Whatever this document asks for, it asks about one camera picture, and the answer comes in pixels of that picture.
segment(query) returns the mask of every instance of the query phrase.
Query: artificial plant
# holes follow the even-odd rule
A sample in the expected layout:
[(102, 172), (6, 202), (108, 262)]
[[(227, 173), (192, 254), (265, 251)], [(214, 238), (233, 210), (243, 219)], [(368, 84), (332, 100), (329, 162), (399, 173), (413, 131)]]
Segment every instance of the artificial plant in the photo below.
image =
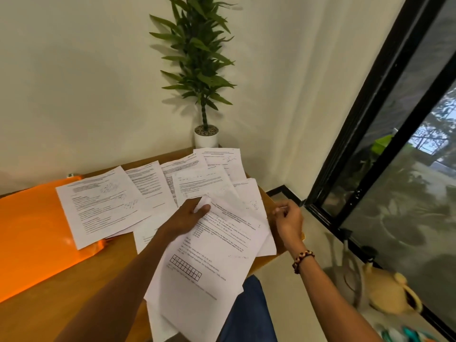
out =
[(203, 128), (207, 131), (206, 106), (218, 110), (214, 101), (232, 104), (217, 91), (221, 87), (236, 86), (217, 75), (220, 68), (234, 64), (219, 53), (222, 43), (229, 42), (233, 37), (221, 37), (225, 31), (230, 31), (227, 20), (217, 14), (219, 7), (232, 5), (214, 0), (170, 1), (176, 23), (151, 15), (152, 20), (169, 28), (170, 32), (150, 34), (171, 42), (171, 48), (176, 50), (175, 55), (163, 59), (179, 62), (181, 68), (179, 74), (161, 71), (176, 80), (175, 85), (163, 89), (186, 91), (182, 93), (183, 98), (196, 97), (196, 103), (201, 105)]

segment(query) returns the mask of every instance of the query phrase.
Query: glass panel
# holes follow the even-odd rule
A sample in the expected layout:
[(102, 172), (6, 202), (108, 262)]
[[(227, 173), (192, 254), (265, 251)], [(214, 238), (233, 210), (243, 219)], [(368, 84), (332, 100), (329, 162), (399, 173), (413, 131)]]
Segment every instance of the glass panel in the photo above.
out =
[(343, 223), (456, 330), (456, 84)]
[(447, 0), (322, 207), (335, 217), (456, 51), (456, 0)]

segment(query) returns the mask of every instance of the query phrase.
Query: forearm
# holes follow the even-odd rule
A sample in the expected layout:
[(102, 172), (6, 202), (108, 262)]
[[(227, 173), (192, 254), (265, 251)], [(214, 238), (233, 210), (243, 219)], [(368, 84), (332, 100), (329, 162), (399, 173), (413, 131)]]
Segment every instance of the forearm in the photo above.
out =
[[(290, 253), (295, 259), (305, 250), (304, 244), (299, 242), (291, 247)], [(379, 335), (340, 295), (313, 257), (302, 260), (299, 273), (328, 342), (381, 342)]]
[(146, 248), (83, 306), (56, 341), (125, 341), (160, 258), (171, 241), (172, 238), (159, 229)]

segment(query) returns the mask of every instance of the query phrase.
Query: plant stem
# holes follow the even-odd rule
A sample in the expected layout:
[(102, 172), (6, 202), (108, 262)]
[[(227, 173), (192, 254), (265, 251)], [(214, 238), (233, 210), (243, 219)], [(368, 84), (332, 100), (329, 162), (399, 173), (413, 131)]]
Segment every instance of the plant stem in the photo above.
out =
[(202, 125), (205, 131), (209, 130), (208, 118), (206, 117), (206, 100), (201, 99), (201, 114), (202, 114)]

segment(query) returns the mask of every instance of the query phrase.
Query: person's left arm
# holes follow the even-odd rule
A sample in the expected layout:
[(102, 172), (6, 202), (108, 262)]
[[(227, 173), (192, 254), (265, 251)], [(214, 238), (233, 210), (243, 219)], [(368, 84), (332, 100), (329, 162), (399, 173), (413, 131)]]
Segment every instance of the person's left arm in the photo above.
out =
[(193, 213), (199, 200), (186, 200), (145, 249), (87, 301), (55, 341), (125, 341), (166, 247), (209, 211), (210, 206), (204, 205)]

